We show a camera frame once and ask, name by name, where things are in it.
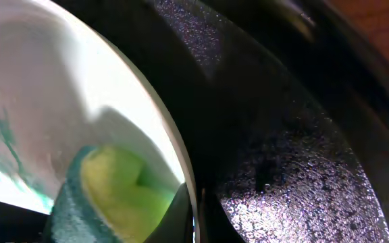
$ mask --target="white bowl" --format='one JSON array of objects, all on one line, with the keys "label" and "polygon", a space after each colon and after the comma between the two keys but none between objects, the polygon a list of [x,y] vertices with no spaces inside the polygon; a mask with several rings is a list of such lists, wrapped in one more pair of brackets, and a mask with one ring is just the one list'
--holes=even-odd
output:
[{"label": "white bowl", "polygon": [[109,143],[174,188],[192,178],[169,113],[122,53],[48,0],[0,0],[0,201],[49,213],[78,150]]}]

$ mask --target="white plate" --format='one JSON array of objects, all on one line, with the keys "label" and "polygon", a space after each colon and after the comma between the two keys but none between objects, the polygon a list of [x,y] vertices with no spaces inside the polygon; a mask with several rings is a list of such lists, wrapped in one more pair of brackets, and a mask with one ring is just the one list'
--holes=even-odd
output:
[{"label": "white plate", "polygon": [[77,151],[107,143],[174,188],[190,178],[195,200],[182,139],[132,63],[51,1],[0,0],[0,201],[49,213]]}]

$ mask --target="brown tiled surface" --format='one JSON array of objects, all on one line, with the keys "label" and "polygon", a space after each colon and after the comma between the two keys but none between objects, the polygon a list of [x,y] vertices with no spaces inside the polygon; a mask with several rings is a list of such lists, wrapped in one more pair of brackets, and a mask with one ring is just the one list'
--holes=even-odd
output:
[{"label": "brown tiled surface", "polygon": [[389,0],[330,0],[389,60]]}]

